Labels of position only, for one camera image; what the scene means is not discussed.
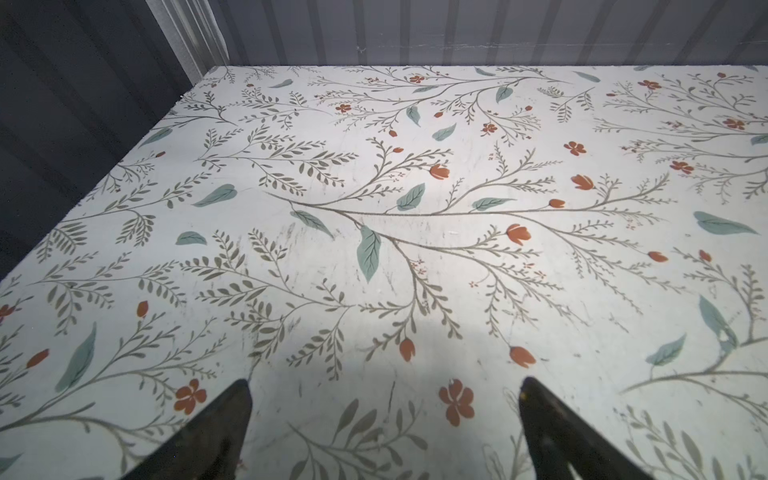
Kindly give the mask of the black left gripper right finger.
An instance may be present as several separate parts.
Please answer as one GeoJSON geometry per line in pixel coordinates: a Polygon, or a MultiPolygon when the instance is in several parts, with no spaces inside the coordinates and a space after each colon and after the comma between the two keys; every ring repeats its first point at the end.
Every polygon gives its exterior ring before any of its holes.
{"type": "Polygon", "coordinates": [[[651,478],[536,378],[523,380],[518,406],[538,480],[651,478]]]}

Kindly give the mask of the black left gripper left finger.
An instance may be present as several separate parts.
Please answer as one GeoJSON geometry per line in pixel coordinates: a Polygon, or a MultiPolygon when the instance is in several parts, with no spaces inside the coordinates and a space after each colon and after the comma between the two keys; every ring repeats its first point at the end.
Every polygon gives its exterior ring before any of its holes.
{"type": "Polygon", "coordinates": [[[236,380],[125,477],[234,479],[252,406],[247,381],[236,380]]]}

